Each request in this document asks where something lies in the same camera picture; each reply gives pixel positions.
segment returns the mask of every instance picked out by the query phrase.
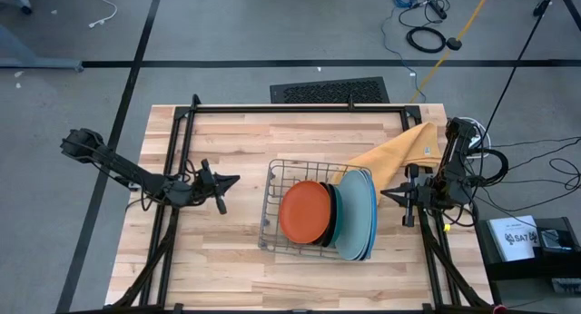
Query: yellow pole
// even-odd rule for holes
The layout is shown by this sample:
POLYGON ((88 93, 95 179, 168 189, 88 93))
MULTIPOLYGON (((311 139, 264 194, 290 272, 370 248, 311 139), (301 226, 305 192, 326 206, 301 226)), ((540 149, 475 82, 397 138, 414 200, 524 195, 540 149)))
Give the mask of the yellow pole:
MULTIPOLYGON (((472 25, 472 22, 474 22, 474 19, 476 19, 476 16, 478 15, 478 13, 480 12, 480 9, 482 8, 482 5, 484 5, 484 3, 487 0, 480 0, 480 3, 478 4, 478 6, 476 7, 476 10, 474 10, 474 13, 472 13, 472 16, 470 17, 470 20, 468 20, 468 22, 466 23, 466 25, 464 26, 464 29, 462 29, 462 31, 460 32, 460 34, 458 34, 458 37, 456 37, 457 40, 461 40, 462 37, 464 36, 464 34, 468 31, 468 29, 470 28, 470 26, 472 25)), ((438 68, 440 67, 440 65, 442 63, 444 63, 444 61, 446 61, 446 59, 448 59, 448 57, 450 56, 450 50, 447 49, 446 52, 444 53, 444 55, 442 56, 441 59, 439 59, 439 61, 436 63, 436 65, 434 65, 432 67, 432 69, 429 71, 428 76, 426 76, 426 78, 424 78, 424 80, 421 81, 421 85, 419 86, 418 90, 416 90, 416 93, 414 93, 414 97, 411 98, 411 100, 409 101, 410 103, 414 103, 416 101, 416 99, 419 96, 419 93, 421 91, 423 91, 424 86, 426 86, 426 83, 429 82, 429 80, 432 78, 432 76, 436 73, 436 71, 438 70, 438 68)))

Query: dish towel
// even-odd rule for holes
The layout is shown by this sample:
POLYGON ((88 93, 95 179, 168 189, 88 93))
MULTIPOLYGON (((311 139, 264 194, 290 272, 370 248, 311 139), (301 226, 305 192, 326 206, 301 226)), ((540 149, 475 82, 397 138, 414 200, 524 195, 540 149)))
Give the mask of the dish towel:
MULTIPOLYGON (((369 168, 376 193, 386 189, 400 167, 410 163, 436 168, 442 155, 438 147, 438 127, 434 123, 422 123, 389 142, 366 152, 348 162, 369 168)), ((335 174, 333 183, 340 182, 340 174, 335 174)))

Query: white cable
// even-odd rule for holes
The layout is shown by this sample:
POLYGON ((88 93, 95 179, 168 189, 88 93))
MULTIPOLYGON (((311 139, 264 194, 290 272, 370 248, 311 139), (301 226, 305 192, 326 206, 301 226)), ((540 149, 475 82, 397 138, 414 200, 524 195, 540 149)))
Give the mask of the white cable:
MULTIPOLYGON (((481 133, 485 132, 487 129, 484 127, 484 125, 482 123, 479 123, 478 120, 474 119, 474 118, 469 118, 469 117, 459 117, 459 119, 462 120, 466 120, 472 124, 475 124, 478 129, 480 129, 481 133)), ((492 139, 490 138, 490 133, 487 132, 487 135, 485 136, 487 138, 488 141, 488 146, 484 145, 486 148, 491 149, 492 148, 492 139)), ((474 156, 468 156, 467 159, 470 160, 477 160, 480 159, 480 155, 474 155, 474 156)))
POLYGON ((105 17, 103 19, 99 19, 99 20, 97 20, 94 23, 90 23, 89 24, 89 28, 94 28, 94 26, 97 25, 97 24, 103 25, 107 20, 109 20, 109 19, 113 18, 115 15, 117 15, 117 5, 114 5, 112 2, 109 2, 107 0, 101 0, 101 1, 107 3, 108 5, 112 5, 113 8, 115 8, 115 10, 113 11, 113 14, 112 15, 109 15, 108 17, 105 17))

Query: butcher block table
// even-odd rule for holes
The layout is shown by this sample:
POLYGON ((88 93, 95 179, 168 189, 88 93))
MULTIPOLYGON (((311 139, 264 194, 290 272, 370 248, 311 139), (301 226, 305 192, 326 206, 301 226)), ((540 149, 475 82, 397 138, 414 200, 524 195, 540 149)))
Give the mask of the butcher block table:
MULTIPOLYGON (((163 170, 176 107, 155 105, 151 110, 139 160, 146 170, 163 170)), ((422 122, 437 125, 443 151, 447 121, 443 105, 419 108, 422 122)), ((177 302, 186 309, 421 309, 422 303, 433 304, 417 216, 414 228, 401 226, 403 209, 386 197, 379 200, 377 239, 370 260, 300 257, 258 246, 271 160, 345 163, 401 133, 397 113, 196 113, 189 159, 196 166, 208 159, 214 172, 241 178, 223 198, 228 214, 220 215, 214 199, 181 210, 166 307, 177 302)), ((176 159, 184 127, 180 134, 176 159)), ((177 162, 172 172, 177 171, 177 162)), ((390 186, 405 179, 402 168, 390 186)), ((139 196, 132 194, 130 201, 139 196)), ((165 210, 167 221, 171 209, 165 210)), ((139 203, 127 211, 106 303, 119 299, 143 268, 154 213, 155 206, 143 211, 139 203)), ((465 215, 462 220, 471 219, 465 215)), ((474 229, 455 225, 448 241, 460 272, 490 302, 474 229)), ((150 302, 157 295, 161 266, 153 275, 150 302)), ((449 303, 439 262, 438 267, 442 294, 449 303)))

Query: plate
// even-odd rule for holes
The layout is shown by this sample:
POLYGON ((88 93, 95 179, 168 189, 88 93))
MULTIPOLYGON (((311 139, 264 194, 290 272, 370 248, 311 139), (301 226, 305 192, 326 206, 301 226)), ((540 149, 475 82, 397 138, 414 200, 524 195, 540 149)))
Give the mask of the plate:
POLYGON ((335 246, 335 242, 341 233, 341 227, 343 226, 343 200, 341 199, 341 194, 337 187, 329 184, 329 186, 333 189, 335 193, 335 200, 337 204, 337 221, 335 222, 335 232, 333 233, 333 239, 330 241, 329 246, 335 246))
POLYGON ((369 243, 371 227, 371 193, 365 175, 354 170, 347 172, 339 184, 343 200, 343 224, 335 242, 339 255, 356 260, 369 243))
POLYGON ((327 229, 330 196, 318 182, 298 182, 284 194, 279 209, 281 229, 296 243, 310 243, 327 229))
POLYGON ((371 230, 370 230, 370 237, 369 237, 369 244, 363 255, 361 256, 360 260, 365 260, 371 257, 371 251, 373 250, 373 245, 375 244, 375 236, 377 235, 377 228, 378 228, 378 203, 377 203, 377 196, 375 193, 375 185, 373 184, 373 179, 371 175, 366 171, 361 171, 365 174, 367 178, 368 185, 371 192, 371 230))
POLYGON ((335 192, 331 189, 329 184, 325 182, 321 182, 320 184, 327 189, 330 196, 330 220, 327 229, 320 237, 320 246, 329 247, 330 241, 333 239, 333 233, 335 232, 335 224, 337 223, 337 199, 335 197, 335 192))

